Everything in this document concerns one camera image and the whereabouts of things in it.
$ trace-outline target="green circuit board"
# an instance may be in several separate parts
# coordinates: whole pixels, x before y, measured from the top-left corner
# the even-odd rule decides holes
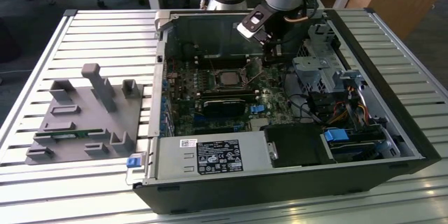
[[[244,69],[199,70],[191,65],[183,65],[182,62],[178,62],[178,66],[182,67],[176,72],[176,78],[170,81],[176,136],[252,131],[250,122],[252,119],[260,118],[267,119],[270,124],[294,122],[295,115],[283,92],[284,67],[282,64],[262,67],[260,59],[254,58]],[[196,99],[195,94],[220,88],[215,78],[219,73],[231,71],[240,75],[244,74],[240,79],[246,84],[244,89],[256,90],[258,100],[246,104],[243,115],[211,120],[202,111],[204,101]],[[264,106],[264,110],[254,113],[251,107],[259,105]]]

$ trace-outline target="motherboard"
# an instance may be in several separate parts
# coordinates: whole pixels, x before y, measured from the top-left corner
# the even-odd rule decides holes
[[[295,121],[284,94],[283,63],[256,56],[196,56],[168,61],[175,135],[258,131]]]

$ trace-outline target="blue latch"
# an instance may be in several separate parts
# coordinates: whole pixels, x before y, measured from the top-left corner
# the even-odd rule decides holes
[[[330,129],[324,133],[324,136],[326,136],[327,142],[350,140],[344,129]]]
[[[142,166],[142,158],[140,157],[130,157],[126,162],[126,166],[128,168],[138,168]]]

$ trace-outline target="blue connector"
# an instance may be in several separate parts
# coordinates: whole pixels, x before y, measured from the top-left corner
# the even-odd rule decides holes
[[[324,133],[324,136],[326,136],[327,142],[350,140],[344,129],[330,129]]]
[[[264,111],[264,105],[251,106],[251,113],[259,113]]]

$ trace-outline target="circuit board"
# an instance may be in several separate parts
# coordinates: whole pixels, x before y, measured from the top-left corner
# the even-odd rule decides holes
[[[256,119],[264,119],[267,125],[294,122],[283,92],[283,64],[263,67],[262,60],[252,57],[240,68],[211,67],[200,69],[194,62],[182,61],[167,67],[176,136],[256,131],[259,127],[251,124]],[[219,94],[219,99],[207,97],[210,94]],[[240,113],[211,117],[206,106],[226,101],[242,103]]]

